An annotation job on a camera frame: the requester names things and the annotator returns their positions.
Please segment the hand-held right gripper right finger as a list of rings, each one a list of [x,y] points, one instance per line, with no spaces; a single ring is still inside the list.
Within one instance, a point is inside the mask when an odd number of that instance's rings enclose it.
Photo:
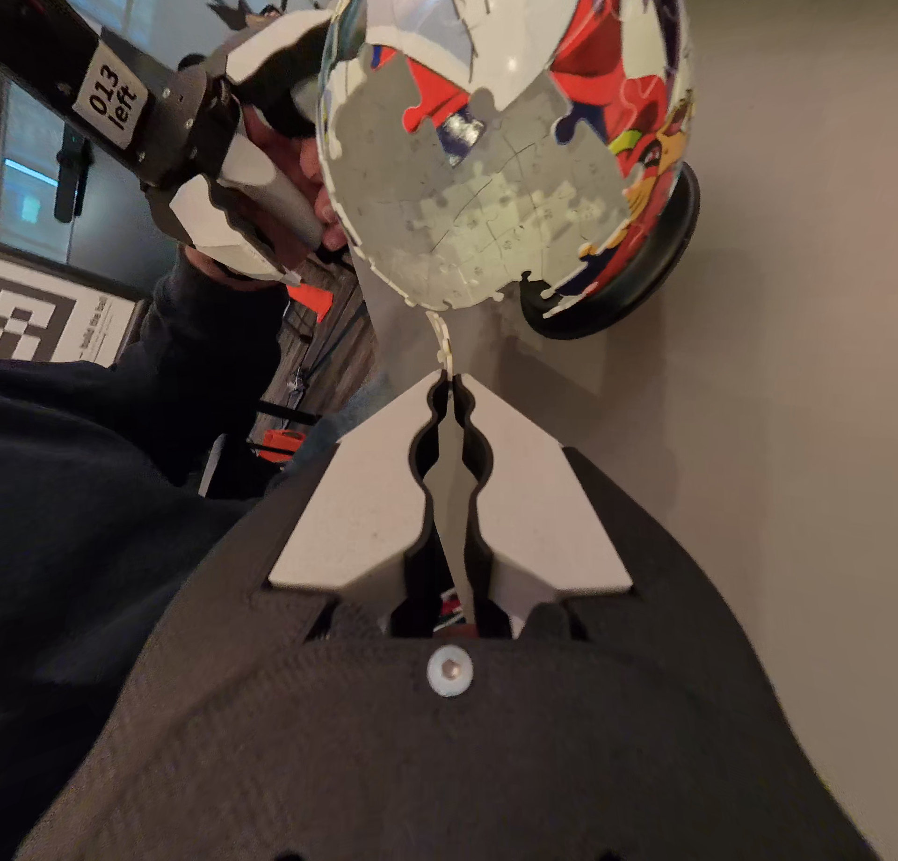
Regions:
[[[455,376],[453,393],[475,480],[464,570],[478,634],[513,637],[538,606],[629,591],[564,447],[471,375]]]

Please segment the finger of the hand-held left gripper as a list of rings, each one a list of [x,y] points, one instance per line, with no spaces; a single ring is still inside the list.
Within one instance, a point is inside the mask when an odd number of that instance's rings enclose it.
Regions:
[[[245,28],[226,51],[224,75],[236,97],[287,138],[314,136],[332,17],[328,9],[270,17],[265,24]]]
[[[174,193],[170,209],[190,244],[234,275],[266,283],[299,286],[301,276],[275,260],[255,226],[241,215],[227,189],[198,174]]]

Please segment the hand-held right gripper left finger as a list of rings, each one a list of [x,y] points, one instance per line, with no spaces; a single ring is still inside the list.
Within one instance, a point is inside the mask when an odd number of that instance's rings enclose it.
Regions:
[[[380,623],[406,607],[413,626],[435,625],[451,574],[424,476],[439,457],[449,386],[437,369],[341,437],[272,587],[335,594]]]

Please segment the colourful puzzle ball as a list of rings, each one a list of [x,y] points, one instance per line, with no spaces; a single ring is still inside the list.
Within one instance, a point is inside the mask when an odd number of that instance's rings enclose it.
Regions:
[[[670,202],[695,92],[683,0],[339,0],[324,182],[411,306],[522,283],[537,319],[616,299]]]

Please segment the black ball stand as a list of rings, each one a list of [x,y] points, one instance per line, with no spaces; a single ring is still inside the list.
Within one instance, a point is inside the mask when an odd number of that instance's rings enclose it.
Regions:
[[[620,322],[659,290],[677,266],[689,246],[700,209],[698,177],[684,162],[655,228],[611,283],[561,309],[559,300],[542,298],[544,283],[523,281],[519,302],[524,320],[538,335],[556,341],[582,339]]]

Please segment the person's left hand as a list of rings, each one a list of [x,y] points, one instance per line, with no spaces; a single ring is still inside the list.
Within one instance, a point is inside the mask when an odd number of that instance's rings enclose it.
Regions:
[[[323,226],[323,246],[342,252],[348,241],[323,185],[315,137],[290,139],[274,131],[259,112],[243,107],[243,123],[249,140],[259,147],[311,204],[314,215]]]

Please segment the orange plastic object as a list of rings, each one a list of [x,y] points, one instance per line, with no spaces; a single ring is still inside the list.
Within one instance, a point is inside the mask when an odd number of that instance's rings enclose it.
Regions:
[[[324,321],[333,307],[332,292],[313,286],[307,282],[288,284],[287,292],[291,301],[314,313],[317,325],[320,325]]]
[[[267,429],[257,441],[257,455],[273,464],[285,464],[302,447],[306,434],[296,429]]]

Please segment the white marker code sign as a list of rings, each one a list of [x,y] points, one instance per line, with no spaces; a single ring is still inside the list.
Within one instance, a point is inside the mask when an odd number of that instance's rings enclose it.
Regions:
[[[111,366],[136,338],[140,293],[65,264],[2,254],[1,358]]]

